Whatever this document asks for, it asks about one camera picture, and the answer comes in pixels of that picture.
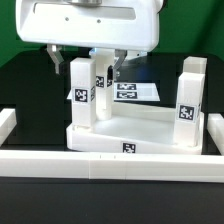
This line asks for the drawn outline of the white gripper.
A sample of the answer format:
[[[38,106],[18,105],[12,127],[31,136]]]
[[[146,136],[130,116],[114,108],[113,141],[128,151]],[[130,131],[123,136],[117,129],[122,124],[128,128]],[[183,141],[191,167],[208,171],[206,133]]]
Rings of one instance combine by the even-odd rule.
[[[16,0],[16,29],[26,42],[48,44],[57,75],[66,70],[61,45],[116,49],[108,67],[116,80],[126,50],[157,46],[159,11],[160,0]]]

